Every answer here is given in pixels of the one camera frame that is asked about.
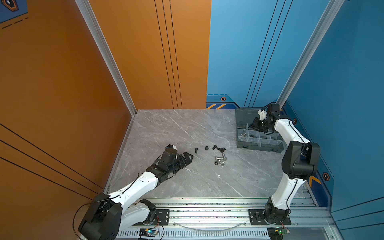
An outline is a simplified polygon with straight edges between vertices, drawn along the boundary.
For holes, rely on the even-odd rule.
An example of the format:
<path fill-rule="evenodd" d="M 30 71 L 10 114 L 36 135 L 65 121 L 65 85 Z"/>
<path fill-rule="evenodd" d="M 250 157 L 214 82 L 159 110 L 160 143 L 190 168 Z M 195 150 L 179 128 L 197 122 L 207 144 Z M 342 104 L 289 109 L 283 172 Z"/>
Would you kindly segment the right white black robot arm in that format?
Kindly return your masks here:
<path fill-rule="evenodd" d="M 300 133 L 293 121 L 281 113 L 280 105 L 269 104 L 258 114 L 251 127 L 265 134 L 279 133 L 287 145 L 282 159 L 282 180 L 263 213 L 268 224 L 280 224 L 291 213 L 291 203 L 299 188 L 317 172 L 321 148 Z"/>

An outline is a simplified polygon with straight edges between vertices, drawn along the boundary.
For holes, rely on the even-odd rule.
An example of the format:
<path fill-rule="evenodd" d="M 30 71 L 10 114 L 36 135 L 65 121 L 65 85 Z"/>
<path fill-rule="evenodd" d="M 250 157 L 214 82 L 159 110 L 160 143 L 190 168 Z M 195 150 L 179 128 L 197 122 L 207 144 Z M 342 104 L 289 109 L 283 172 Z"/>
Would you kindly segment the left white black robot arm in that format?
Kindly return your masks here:
<path fill-rule="evenodd" d="M 174 145 L 163 153 L 143 173 L 127 186 L 110 194 L 100 193 L 87 204 L 89 207 L 77 229 L 78 239 L 114 240 L 119 231 L 137 223 L 158 224 L 157 207 L 141 197 L 161 183 L 174 177 L 193 162 L 188 152 L 179 154 Z"/>

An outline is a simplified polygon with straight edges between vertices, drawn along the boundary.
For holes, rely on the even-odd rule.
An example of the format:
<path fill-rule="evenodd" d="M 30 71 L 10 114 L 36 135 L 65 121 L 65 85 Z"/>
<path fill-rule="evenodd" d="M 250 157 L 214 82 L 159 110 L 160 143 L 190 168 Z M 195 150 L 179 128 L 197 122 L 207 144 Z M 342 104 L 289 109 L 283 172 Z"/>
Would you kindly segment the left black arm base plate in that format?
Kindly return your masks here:
<path fill-rule="evenodd" d="M 170 210 L 169 209 L 156 209 L 154 212 L 150 212 L 149 216 L 145 219 L 144 222 L 139 222 L 134 224 L 134 226 L 144 226 L 150 225 L 155 226 L 157 224 L 161 226 L 167 226 L 170 220 Z"/>

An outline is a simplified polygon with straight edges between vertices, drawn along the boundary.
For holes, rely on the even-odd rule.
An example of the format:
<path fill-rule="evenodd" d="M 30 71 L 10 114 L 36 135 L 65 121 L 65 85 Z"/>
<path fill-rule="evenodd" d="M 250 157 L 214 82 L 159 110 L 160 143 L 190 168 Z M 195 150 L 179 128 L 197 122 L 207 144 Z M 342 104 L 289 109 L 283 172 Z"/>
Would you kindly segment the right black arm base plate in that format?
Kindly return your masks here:
<path fill-rule="evenodd" d="M 280 225 L 283 223 L 285 226 L 292 224 L 289 210 L 265 210 L 265 209 L 249 209 L 249 219 L 252 226 L 261 225 Z"/>

